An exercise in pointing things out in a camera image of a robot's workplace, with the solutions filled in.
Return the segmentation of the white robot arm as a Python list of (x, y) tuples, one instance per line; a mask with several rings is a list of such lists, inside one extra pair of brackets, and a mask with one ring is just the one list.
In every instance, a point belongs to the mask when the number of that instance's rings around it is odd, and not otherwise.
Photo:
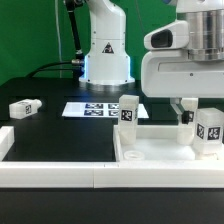
[[(153, 98), (224, 98), (224, 0), (163, 0), (174, 22), (144, 37), (141, 88)], [(91, 48), (80, 82), (96, 89), (132, 83), (126, 15), (110, 0), (87, 0)]]

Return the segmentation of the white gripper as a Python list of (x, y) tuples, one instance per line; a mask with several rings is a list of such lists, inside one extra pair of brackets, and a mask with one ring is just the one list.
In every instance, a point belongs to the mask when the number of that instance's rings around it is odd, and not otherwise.
[(141, 88), (147, 97), (171, 98), (178, 122), (189, 124), (190, 98), (224, 98), (224, 61), (191, 61), (184, 50), (150, 51), (142, 60)]

